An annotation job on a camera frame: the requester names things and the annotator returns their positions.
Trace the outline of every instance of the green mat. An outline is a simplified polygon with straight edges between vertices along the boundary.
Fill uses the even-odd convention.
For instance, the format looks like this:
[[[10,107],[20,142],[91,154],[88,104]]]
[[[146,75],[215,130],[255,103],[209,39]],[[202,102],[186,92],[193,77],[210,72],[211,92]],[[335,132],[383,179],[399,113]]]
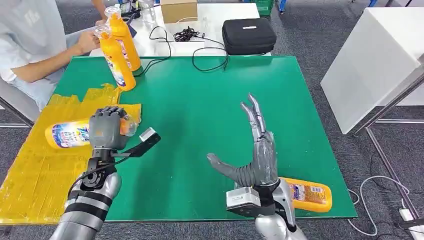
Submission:
[[[143,58],[146,66],[151,58]],[[222,57],[197,57],[200,68]],[[234,183],[209,165],[206,154],[243,166],[252,159],[253,140],[240,101],[251,92],[267,129],[274,132],[278,174],[331,188],[329,212],[296,210],[302,218],[352,218],[356,211],[333,155],[299,65],[292,56],[231,56],[225,71],[200,72],[191,57],[154,65],[120,103],[142,103],[138,135],[153,127],[162,140],[141,158],[117,165],[122,188],[108,221],[203,221],[244,217],[226,211]],[[114,83],[103,57],[74,58],[54,93],[78,95]]]

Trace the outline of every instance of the power strip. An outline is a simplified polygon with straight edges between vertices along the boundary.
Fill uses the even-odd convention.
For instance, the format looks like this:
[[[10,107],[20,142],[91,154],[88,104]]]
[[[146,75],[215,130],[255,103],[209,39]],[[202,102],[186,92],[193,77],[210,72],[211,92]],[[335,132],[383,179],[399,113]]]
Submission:
[[[407,208],[405,208],[405,209],[400,208],[399,209],[399,213],[402,216],[402,219],[404,221],[413,220],[412,215],[411,215],[409,209],[407,209]],[[412,235],[413,239],[415,239],[415,240],[424,240],[424,234],[423,234],[424,233],[424,225],[413,226],[413,227],[410,227],[409,229],[412,230],[412,231],[409,231],[409,232]]]

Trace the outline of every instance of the gray carpet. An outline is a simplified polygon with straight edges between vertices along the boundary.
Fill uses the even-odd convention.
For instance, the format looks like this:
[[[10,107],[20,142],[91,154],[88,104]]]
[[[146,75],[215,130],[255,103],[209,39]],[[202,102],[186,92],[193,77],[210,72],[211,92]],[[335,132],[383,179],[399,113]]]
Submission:
[[[346,184],[356,192],[359,192],[365,178],[387,173],[366,134],[357,138],[341,134],[320,81],[368,3],[368,0],[355,3],[350,0],[289,0],[284,15],[279,15],[274,8],[270,17],[278,36],[272,54],[297,57]],[[380,0],[377,6],[384,4],[385,1]],[[67,33],[90,27],[100,17],[88,0],[58,0],[58,5]],[[422,107],[398,107],[390,115],[424,119],[423,113]],[[3,111],[0,122],[10,122],[10,118],[11,115]],[[423,207],[418,204],[424,201],[424,167],[421,164],[423,127],[392,125],[390,128],[375,126],[372,129],[400,180],[410,188],[410,197],[418,211],[424,214]],[[3,153],[0,158],[1,180],[27,134],[25,129],[0,129],[0,151]],[[364,195],[378,226],[377,236],[361,235],[343,219],[300,220],[299,225],[310,240],[410,239],[394,224],[401,220],[398,212],[401,201],[393,184],[384,180],[369,182]],[[372,232],[362,204],[358,204],[356,209],[359,218],[353,222],[363,231]],[[45,225],[14,226],[7,236],[0,239],[48,239],[54,228]],[[105,224],[97,239],[260,240],[261,236],[252,221],[158,222]]]

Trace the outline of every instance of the yellow tape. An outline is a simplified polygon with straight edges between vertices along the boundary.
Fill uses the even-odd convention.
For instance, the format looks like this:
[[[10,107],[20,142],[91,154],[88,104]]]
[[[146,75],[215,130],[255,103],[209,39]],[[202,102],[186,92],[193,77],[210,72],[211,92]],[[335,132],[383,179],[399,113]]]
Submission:
[[[64,212],[69,187],[87,169],[90,146],[54,149],[45,129],[55,123],[89,118],[98,108],[117,105],[120,90],[111,84],[88,89],[84,100],[53,95],[22,145],[0,188],[0,224],[55,224]],[[140,122],[141,104],[119,105]]]

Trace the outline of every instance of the green container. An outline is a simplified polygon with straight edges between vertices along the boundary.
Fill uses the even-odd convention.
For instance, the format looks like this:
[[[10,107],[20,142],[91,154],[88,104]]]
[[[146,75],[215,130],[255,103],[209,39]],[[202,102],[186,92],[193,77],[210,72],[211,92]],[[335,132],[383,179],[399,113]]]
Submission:
[[[274,0],[251,0],[251,3],[256,3],[257,11],[261,17],[268,17],[271,15]]]

